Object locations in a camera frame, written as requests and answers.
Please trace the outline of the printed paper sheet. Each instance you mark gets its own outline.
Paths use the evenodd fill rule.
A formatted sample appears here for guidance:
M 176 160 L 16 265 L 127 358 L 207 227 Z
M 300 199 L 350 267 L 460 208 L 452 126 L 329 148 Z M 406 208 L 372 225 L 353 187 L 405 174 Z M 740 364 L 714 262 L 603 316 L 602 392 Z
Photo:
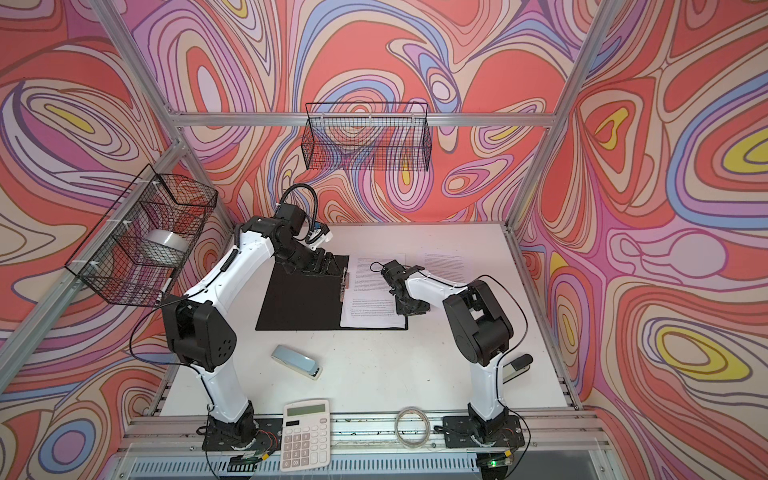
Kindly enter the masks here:
M 379 260 L 349 258 L 348 287 L 344 292 L 340 327 L 343 329 L 406 329 L 406 318 L 396 313 L 395 297 L 380 273 Z

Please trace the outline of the blue file folder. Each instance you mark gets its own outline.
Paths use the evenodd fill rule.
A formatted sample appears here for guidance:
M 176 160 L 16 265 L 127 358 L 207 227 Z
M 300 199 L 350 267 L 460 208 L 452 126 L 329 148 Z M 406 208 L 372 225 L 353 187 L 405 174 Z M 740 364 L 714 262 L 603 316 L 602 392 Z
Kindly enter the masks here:
M 343 275 L 350 257 L 340 255 L 334 276 L 289 274 L 276 265 L 255 324 L 257 331 L 406 331 L 408 319 L 395 312 L 394 298 L 384 290 L 358 298 Z

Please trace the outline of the printed paper sheets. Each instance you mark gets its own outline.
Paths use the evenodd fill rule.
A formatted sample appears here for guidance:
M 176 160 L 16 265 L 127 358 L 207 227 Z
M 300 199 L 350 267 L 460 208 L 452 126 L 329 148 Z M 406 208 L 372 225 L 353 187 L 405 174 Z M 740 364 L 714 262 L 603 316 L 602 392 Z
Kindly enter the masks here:
M 466 260 L 461 255 L 425 253 L 422 265 L 429 272 L 429 276 L 440 277 L 447 283 L 460 285 L 469 280 Z

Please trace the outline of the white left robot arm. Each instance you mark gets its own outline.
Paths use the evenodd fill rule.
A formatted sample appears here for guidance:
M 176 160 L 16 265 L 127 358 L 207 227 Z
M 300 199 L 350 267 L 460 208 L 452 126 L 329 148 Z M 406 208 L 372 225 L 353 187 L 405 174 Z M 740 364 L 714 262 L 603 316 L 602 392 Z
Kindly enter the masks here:
M 229 253 L 184 295 L 162 307 L 169 350 L 201 379 L 211 401 L 208 416 L 216 426 L 239 433 L 254 430 L 252 403 L 232 361 L 237 335 L 227 321 L 229 309 L 251 276 L 272 260 L 288 274 L 327 275 L 337 268 L 325 244 L 333 238 L 326 225 L 298 238 L 289 220 L 254 217 L 239 228 Z

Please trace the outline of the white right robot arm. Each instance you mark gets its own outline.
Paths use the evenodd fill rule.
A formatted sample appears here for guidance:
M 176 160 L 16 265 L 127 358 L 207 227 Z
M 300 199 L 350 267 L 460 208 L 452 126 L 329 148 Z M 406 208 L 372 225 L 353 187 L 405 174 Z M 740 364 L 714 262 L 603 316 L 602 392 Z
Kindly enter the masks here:
M 421 315 L 432 307 L 445 313 L 457 349 L 471 364 L 469 435 L 481 445 L 497 440 L 508 419 L 499 392 L 500 362 L 514 330 L 491 287 L 479 279 L 465 284 L 449 281 L 422 266 L 396 260 L 384 263 L 379 274 L 399 315 Z

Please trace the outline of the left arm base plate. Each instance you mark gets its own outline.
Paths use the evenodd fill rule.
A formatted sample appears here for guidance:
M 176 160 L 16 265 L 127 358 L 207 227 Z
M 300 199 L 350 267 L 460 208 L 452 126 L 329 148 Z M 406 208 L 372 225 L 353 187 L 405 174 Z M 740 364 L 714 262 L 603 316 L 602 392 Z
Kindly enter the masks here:
M 196 433 L 203 437 L 202 448 L 207 452 L 272 452 L 282 444 L 282 419 L 256 417 L 249 426 L 242 422 L 225 424 L 208 417 Z

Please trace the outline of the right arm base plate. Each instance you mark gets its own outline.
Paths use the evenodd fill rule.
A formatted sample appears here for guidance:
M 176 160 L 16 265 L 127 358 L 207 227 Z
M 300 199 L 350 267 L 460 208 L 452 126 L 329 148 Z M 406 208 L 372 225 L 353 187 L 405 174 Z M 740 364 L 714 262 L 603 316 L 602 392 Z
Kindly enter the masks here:
M 444 416 L 434 427 L 444 437 L 447 448 L 504 447 L 516 451 L 526 445 L 520 418 L 503 414 L 491 421 L 480 417 Z

